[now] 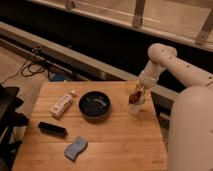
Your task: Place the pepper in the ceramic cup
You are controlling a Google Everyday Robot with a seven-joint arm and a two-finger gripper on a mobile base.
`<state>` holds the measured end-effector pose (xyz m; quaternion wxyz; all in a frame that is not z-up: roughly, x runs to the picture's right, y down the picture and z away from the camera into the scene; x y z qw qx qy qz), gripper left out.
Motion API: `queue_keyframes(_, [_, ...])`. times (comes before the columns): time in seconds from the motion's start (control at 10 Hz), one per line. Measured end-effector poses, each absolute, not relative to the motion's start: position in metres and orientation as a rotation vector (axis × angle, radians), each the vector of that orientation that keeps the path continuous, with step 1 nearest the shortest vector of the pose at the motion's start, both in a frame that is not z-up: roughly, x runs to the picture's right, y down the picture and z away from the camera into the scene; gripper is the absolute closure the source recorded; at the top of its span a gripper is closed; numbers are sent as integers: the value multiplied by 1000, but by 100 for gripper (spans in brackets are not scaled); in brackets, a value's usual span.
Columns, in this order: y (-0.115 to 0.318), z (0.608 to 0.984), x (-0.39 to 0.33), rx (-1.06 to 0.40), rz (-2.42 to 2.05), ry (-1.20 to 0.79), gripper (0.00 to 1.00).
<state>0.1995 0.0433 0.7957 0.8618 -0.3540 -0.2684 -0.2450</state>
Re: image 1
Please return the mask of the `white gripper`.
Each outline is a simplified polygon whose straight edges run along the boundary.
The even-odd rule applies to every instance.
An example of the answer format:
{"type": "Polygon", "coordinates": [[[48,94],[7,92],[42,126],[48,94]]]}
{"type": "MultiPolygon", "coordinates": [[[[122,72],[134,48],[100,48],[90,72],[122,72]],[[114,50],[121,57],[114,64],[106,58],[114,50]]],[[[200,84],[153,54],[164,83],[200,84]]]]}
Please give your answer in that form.
{"type": "Polygon", "coordinates": [[[139,75],[139,82],[145,88],[154,87],[158,81],[158,74],[155,71],[143,70],[139,75]]]}

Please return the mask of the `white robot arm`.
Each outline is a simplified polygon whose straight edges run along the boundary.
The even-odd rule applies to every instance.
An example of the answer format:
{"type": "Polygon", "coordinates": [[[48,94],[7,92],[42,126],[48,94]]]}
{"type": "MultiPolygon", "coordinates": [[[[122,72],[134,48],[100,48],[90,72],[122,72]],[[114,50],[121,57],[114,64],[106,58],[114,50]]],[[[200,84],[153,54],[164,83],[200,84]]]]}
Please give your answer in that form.
{"type": "Polygon", "coordinates": [[[151,88],[168,70],[185,89],[171,110],[168,136],[168,171],[213,171],[213,74],[177,57],[171,46],[154,43],[149,61],[139,75],[151,88]]]}

